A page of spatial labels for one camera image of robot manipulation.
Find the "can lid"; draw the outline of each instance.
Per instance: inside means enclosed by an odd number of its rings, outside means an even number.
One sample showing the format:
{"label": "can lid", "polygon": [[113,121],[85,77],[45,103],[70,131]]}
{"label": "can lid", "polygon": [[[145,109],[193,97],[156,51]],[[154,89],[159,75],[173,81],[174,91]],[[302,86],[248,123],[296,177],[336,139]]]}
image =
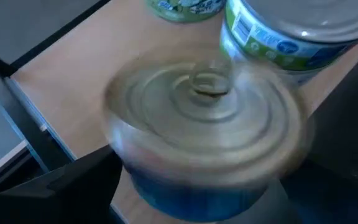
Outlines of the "can lid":
{"label": "can lid", "polygon": [[358,39],[358,0],[243,0],[259,21],[301,39],[347,42]]}
{"label": "can lid", "polygon": [[106,91],[109,138],[124,162],[223,186],[281,172],[300,150],[303,113],[266,67],[189,59],[131,70]]}

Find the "barcode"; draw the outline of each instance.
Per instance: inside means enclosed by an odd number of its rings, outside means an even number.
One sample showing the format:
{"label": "barcode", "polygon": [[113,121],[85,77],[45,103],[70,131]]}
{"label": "barcode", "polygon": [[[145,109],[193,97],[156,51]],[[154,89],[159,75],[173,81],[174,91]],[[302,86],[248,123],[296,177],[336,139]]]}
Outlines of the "barcode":
{"label": "barcode", "polygon": [[247,23],[242,16],[238,16],[236,22],[232,28],[234,36],[244,46],[247,43],[250,30],[247,27]]}

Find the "wooden table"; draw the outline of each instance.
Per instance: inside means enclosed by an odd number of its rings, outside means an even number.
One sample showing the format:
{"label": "wooden table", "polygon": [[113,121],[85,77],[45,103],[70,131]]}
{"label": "wooden table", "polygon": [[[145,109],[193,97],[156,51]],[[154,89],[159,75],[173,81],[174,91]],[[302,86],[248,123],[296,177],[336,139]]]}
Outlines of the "wooden table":
{"label": "wooden table", "polygon": [[[74,158],[105,146],[101,94],[120,66],[159,45],[218,45],[223,14],[195,24],[154,16],[140,0],[113,0],[12,78]],[[358,46],[301,87],[311,114],[358,62]],[[113,204],[128,223],[185,223],[143,201],[124,171]]]}

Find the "white can top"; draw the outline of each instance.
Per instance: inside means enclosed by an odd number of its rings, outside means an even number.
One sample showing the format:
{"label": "white can top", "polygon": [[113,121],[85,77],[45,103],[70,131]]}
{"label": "white can top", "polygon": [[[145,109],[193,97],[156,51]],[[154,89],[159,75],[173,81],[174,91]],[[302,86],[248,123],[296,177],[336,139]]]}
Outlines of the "white can top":
{"label": "white can top", "polygon": [[358,39],[358,0],[242,0],[265,25],[313,42]]}

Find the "tuna can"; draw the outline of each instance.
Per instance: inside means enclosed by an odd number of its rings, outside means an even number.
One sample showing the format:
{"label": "tuna can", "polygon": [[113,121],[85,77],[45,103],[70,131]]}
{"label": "tuna can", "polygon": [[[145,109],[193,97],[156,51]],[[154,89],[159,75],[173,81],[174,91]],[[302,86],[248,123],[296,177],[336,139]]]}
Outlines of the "tuna can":
{"label": "tuna can", "polygon": [[[222,25],[219,45],[221,50],[235,62],[245,62],[252,60],[250,57],[251,55],[247,55],[242,51],[240,45],[236,42],[230,33],[225,19]],[[303,84],[307,83],[307,81],[316,76],[321,70],[322,68],[308,71],[287,71],[277,69],[277,73],[292,85],[302,86]]]}
{"label": "tuna can", "polygon": [[358,43],[356,0],[227,0],[226,20],[243,52],[284,70],[323,68]]}
{"label": "tuna can", "polygon": [[138,193],[175,218],[213,222],[247,210],[301,160],[306,117],[297,99],[268,67],[183,47],[124,66],[103,111]]}
{"label": "tuna can", "polygon": [[156,15],[173,22],[199,22],[217,14],[226,0],[146,0]]}

